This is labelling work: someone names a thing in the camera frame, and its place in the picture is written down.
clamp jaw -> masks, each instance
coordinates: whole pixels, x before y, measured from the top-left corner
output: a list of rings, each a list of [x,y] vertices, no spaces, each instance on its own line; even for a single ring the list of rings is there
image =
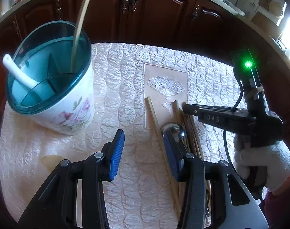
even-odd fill
[[[177,229],[203,229],[205,180],[211,180],[212,219],[208,229],[267,229],[268,223],[240,177],[225,160],[211,163],[188,153],[171,131],[163,135],[172,176],[187,182]]]
[[[77,181],[82,179],[83,229],[109,229],[102,181],[117,175],[125,135],[122,130],[86,160],[62,160],[34,195],[18,222],[21,229],[80,228],[76,225]]]

clamp screw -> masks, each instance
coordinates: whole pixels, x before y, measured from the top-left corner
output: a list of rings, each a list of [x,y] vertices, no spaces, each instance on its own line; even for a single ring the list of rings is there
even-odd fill
[[[221,166],[224,166],[224,167],[227,167],[227,166],[229,165],[228,162],[225,161],[225,160],[220,160],[220,161],[219,161],[219,164],[220,164]]]
[[[95,154],[94,154],[94,157],[96,157],[96,158],[101,158],[101,157],[103,157],[103,153],[101,152],[101,151],[98,151],[98,152],[96,152]]]
[[[67,160],[67,159],[64,159],[60,162],[61,166],[67,166],[68,164],[69,164],[69,160]]]
[[[185,156],[187,158],[194,158],[195,157],[195,155],[193,153],[187,153],[187,154],[185,154]]]

gloved hand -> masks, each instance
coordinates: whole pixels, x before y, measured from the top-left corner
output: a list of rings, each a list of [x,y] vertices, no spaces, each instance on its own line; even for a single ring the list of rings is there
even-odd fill
[[[274,193],[290,179],[290,151],[283,141],[274,145],[250,148],[247,137],[234,137],[234,166],[242,179],[248,178],[248,166],[267,166],[266,188]]]

wooden cabinet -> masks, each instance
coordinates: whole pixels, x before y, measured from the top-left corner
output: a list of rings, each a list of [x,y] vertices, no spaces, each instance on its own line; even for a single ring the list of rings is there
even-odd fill
[[[37,27],[62,19],[61,0],[31,0],[17,10],[16,16],[24,39]]]
[[[0,24],[0,55],[6,53],[13,56],[22,42],[16,16],[10,15]]]
[[[125,40],[128,1],[90,0],[83,29],[92,43]],[[62,0],[66,20],[76,23],[81,3],[82,0]]]
[[[130,0],[126,41],[175,48],[196,0]]]
[[[185,25],[185,31],[180,35],[181,47],[192,53],[221,61],[231,17],[228,11],[213,2],[197,0]]]

wooden stick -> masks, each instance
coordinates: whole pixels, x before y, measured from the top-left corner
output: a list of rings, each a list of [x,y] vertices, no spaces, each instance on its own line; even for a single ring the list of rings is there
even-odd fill
[[[147,98],[145,98],[145,100],[148,103],[149,110],[151,112],[151,116],[152,116],[152,119],[153,119],[154,124],[155,124],[156,132],[157,132],[158,139],[159,139],[159,142],[160,142],[160,147],[161,147],[161,150],[163,152],[164,160],[165,160],[165,163],[166,163],[166,168],[167,168],[167,171],[168,171],[168,175],[170,177],[170,185],[171,185],[172,193],[173,193],[173,196],[174,196],[174,199],[175,199],[176,215],[179,218],[180,217],[180,212],[181,212],[181,205],[180,205],[179,197],[178,197],[178,195],[179,195],[178,182],[172,176],[172,172],[171,172],[170,167],[169,167],[166,151],[165,151],[165,148],[164,148],[163,137],[162,137],[162,134],[161,134],[161,129],[160,129],[160,126],[159,126],[159,122],[158,122],[157,116],[155,114],[154,107],[152,106],[151,99],[148,96]]]
[[[195,145],[197,156],[201,158],[199,146],[197,144],[197,140],[196,140],[196,136],[195,136],[195,132],[194,132],[194,129],[193,129],[193,125],[192,125],[192,121],[190,119],[190,116],[187,116],[187,120],[188,120],[188,124],[189,124],[189,127],[190,127],[190,133],[192,134],[192,137],[193,137],[193,142],[194,142],[194,145]]]
[[[193,139],[193,133],[192,133],[192,129],[191,129],[191,125],[188,121],[188,116],[184,115],[184,125],[185,125],[185,130],[186,130],[186,135],[187,135],[187,141],[190,145],[190,150],[192,153],[194,153],[196,156],[198,156],[198,153],[196,151],[196,145],[195,145],[195,141]]]
[[[79,36],[82,29],[82,24],[84,23],[84,18],[87,12],[87,8],[90,0],[82,0],[81,7],[79,9],[77,23],[74,31],[74,39],[73,39],[73,47],[72,47],[72,55],[71,55],[71,73],[73,73],[75,68],[75,55],[77,50],[77,45],[79,41]]]
[[[183,123],[183,118],[182,118],[182,113],[181,113],[181,109],[179,107],[179,102],[177,100],[174,100],[174,109],[175,109],[175,114],[176,114],[176,117],[177,117],[177,122],[183,126],[183,129],[184,131],[186,132],[185,130],[185,127],[184,127],[184,123]],[[183,143],[185,145],[185,147],[187,148],[187,151],[190,152],[190,147],[188,145],[188,140],[187,140],[187,137],[186,135],[184,135],[183,137]]]
[[[197,142],[197,145],[198,145],[198,148],[199,148],[199,151],[200,151],[201,159],[204,160],[203,159],[203,151],[202,151],[202,147],[201,147],[201,144],[200,144],[199,135],[198,135],[198,132],[197,132],[197,129],[196,129],[194,117],[193,117],[193,115],[189,115],[189,116],[190,116],[190,120],[191,120],[191,123],[192,123],[193,132],[194,132],[195,137],[196,137],[196,142]]]

